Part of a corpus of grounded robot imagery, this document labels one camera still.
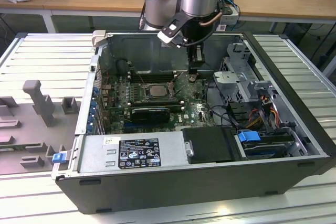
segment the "metal workbench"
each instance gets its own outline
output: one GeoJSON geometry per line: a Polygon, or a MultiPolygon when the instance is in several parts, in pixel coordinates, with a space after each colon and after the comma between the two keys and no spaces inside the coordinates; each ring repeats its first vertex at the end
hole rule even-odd
{"type": "MultiPolygon", "coordinates": [[[[289,40],[281,39],[276,35],[256,35],[255,37],[263,46],[267,54],[272,58],[276,66],[283,73],[285,78],[303,99],[304,103],[311,110],[313,115],[325,128],[330,137],[335,141],[335,87],[289,40]]],[[[15,55],[16,57],[19,56],[17,55],[18,50],[28,50],[30,53],[35,53],[37,52],[36,50],[38,50],[40,52],[44,52],[44,54],[38,55],[45,57],[45,64],[47,66],[54,66],[54,64],[61,65],[61,62],[65,60],[68,61],[68,66],[74,67],[74,69],[69,72],[77,72],[76,74],[78,75],[80,75],[81,72],[87,73],[87,61],[80,61],[79,59],[82,60],[90,58],[90,55],[94,54],[90,46],[91,44],[88,43],[90,38],[91,37],[89,34],[39,35],[36,37],[34,37],[34,35],[28,35],[26,39],[16,39],[11,44],[8,50],[0,58],[0,65],[2,61],[6,60],[4,62],[6,65],[11,57],[15,55]],[[71,42],[71,36],[81,37],[86,43],[76,44],[71,42]],[[31,39],[38,40],[38,43],[31,44],[25,42],[31,39]],[[49,45],[53,44],[55,47],[50,46],[48,49],[43,47],[43,41],[45,40],[49,40],[49,45]],[[59,46],[59,43],[54,43],[53,41],[62,41],[62,43],[59,46]],[[74,60],[70,61],[69,58],[78,58],[78,61],[75,63],[74,60]]],[[[26,56],[33,57],[33,54],[30,53],[28,53],[26,56]]],[[[262,68],[258,65],[257,68],[261,72],[263,78],[268,79],[262,68]]],[[[44,69],[43,72],[60,71],[55,70],[57,69],[57,66],[54,66],[53,70],[49,71],[47,71],[48,68],[43,65],[41,65],[39,69],[44,69]]],[[[34,71],[34,76],[36,76],[36,78],[41,78],[41,76],[43,76],[41,71],[42,70],[34,71]]],[[[2,66],[0,68],[0,84],[9,77],[9,73],[3,73],[2,66]]],[[[18,72],[14,73],[14,75],[11,75],[11,77],[16,76],[19,78],[20,74],[18,72]]],[[[80,80],[86,79],[85,76],[79,76],[78,78],[80,80]]],[[[69,85],[67,82],[60,83],[62,83],[62,85],[69,85]]],[[[68,92],[75,92],[75,89],[71,87],[58,87],[69,89],[68,92]]],[[[26,101],[25,97],[20,98],[20,93],[13,95],[18,95],[18,97],[15,99],[21,99],[20,102],[26,101]]],[[[73,95],[76,96],[76,99],[80,100],[81,94],[74,93],[73,95]]],[[[51,98],[53,101],[60,99],[57,94],[52,95],[51,98]]],[[[211,222],[306,224],[336,222],[335,168],[329,170],[323,175],[311,176],[304,179],[284,195],[234,199],[203,204],[143,209],[98,215],[81,214],[77,210],[76,206],[67,198],[66,195],[63,194],[59,187],[56,186],[54,181],[51,179],[49,172],[2,176],[0,177],[0,188],[0,223],[77,222],[149,224],[170,222],[211,222]]]]}

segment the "warning label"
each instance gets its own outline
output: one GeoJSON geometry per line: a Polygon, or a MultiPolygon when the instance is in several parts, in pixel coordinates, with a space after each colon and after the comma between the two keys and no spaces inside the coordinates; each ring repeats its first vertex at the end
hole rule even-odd
{"type": "Polygon", "coordinates": [[[159,139],[119,141],[120,169],[161,166],[159,139]]]}

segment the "slotted metal table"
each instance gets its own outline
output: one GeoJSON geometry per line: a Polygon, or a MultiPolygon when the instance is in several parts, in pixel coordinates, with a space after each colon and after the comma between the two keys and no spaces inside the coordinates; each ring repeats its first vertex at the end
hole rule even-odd
{"type": "MultiPolygon", "coordinates": [[[[289,40],[276,35],[255,37],[335,141],[335,87],[289,40]]],[[[53,101],[60,99],[56,92],[58,89],[80,99],[89,60],[94,54],[90,39],[91,34],[28,34],[25,38],[15,39],[0,58],[0,92],[3,92],[8,78],[13,82],[23,82],[34,77],[47,87],[42,89],[42,93],[52,94],[53,101]],[[68,80],[81,83],[76,83],[74,87],[68,80]]],[[[257,68],[267,80],[261,66],[257,65],[257,68]]],[[[19,102],[29,102],[24,93],[12,95],[19,102]]],[[[306,224],[335,223],[336,220],[335,168],[323,175],[304,179],[284,195],[90,216],[77,210],[51,179],[50,172],[0,176],[0,188],[0,223],[306,224]]]]}

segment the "metal bracket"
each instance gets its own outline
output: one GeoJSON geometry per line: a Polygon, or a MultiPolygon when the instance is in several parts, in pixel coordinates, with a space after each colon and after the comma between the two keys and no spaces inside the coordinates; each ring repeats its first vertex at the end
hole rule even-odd
{"type": "Polygon", "coordinates": [[[107,38],[106,30],[96,30],[92,33],[92,46],[99,47],[106,43],[107,38]]]}

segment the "electronic device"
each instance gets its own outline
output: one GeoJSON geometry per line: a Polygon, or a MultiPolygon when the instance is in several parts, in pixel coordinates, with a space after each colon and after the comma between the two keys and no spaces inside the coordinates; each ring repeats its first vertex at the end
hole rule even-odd
{"type": "Polygon", "coordinates": [[[157,34],[16,38],[0,61],[0,176],[52,170],[95,214],[283,194],[335,165],[336,90],[289,40],[214,33],[192,74],[157,34]]]}
{"type": "Polygon", "coordinates": [[[223,25],[232,24],[239,16],[224,0],[145,0],[143,10],[139,28],[159,30],[164,43],[186,48],[189,73],[204,64],[203,42],[216,30],[221,17],[223,25]]]}

